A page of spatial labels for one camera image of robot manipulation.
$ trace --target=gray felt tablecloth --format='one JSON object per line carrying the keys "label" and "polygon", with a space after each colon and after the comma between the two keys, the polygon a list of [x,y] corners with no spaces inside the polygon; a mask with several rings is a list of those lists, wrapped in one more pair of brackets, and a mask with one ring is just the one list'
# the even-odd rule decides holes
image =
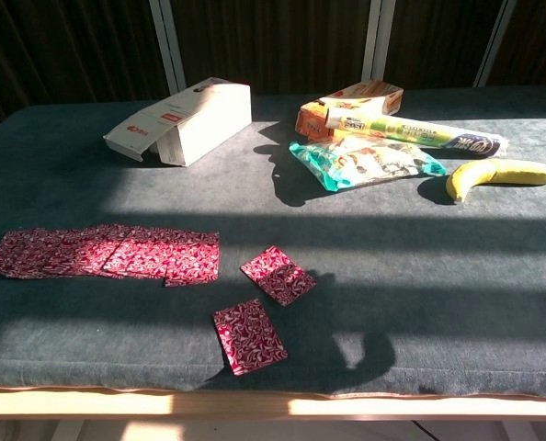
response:
{"label": "gray felt tablecloth", "polygon": [[[0,387],[103,386],[546,396],[546,187],[445,178],[325,192],[288,152],[308,96],[256,97],[254,123],[189,168],[101,136],[148,103],[29,107],[0,126],[0,238],[106,222],[221,233],[209,285],[0,277]],[[406,91],[400,116],[500,133],[546,163],[546,87]],[[439,152],[449,170],[467,158]],[[275,244],[318,286],[287,308],[238,267]],[[235,377],[211,314],[261,299],[287,360]]]}

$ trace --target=wooden table frame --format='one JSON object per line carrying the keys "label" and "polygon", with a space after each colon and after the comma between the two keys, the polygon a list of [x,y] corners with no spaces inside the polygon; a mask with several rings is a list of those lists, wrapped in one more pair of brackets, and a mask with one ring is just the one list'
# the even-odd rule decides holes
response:
{"label": "wooden table frame", "polygon": [[526,396],[346,397],[281,392],[0,390],[0,419],[546,421],[546,399]]}

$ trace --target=yellow banana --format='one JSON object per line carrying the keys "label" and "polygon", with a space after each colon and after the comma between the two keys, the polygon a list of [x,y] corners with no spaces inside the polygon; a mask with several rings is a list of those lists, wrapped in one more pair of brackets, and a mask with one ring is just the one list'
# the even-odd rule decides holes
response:
{"label": "yellow banana", "polygon": [[546,184],[546,164],[518,159],[482,159],[463,164],[447,179],[447,193],[455,202],[465,200],[480,184]]}

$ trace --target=dark background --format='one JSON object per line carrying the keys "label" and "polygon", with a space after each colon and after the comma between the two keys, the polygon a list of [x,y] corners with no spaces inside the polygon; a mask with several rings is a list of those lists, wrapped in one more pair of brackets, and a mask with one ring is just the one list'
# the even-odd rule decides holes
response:
{"label": "dark background", "polygon": [[[502,0],[398,0],[384,79],[472,86]],[[171,0],[188,85],[327,94],[360,80],[370,0]],[[546,2],[518,0],[488,85],[546,85]],[[0,119],[168,96],[147,1],[0,0]]]}

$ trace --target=rolled package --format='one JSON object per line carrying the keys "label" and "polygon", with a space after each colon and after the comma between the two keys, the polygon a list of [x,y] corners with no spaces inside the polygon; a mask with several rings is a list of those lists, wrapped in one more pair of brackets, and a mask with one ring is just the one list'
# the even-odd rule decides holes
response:
{"label": "rolled package", "polygon": [[341,107],[328,109],[326,127],[483,156],[504,156],[508,145],[506,138],[492,133],[388,115],[369,117]]}

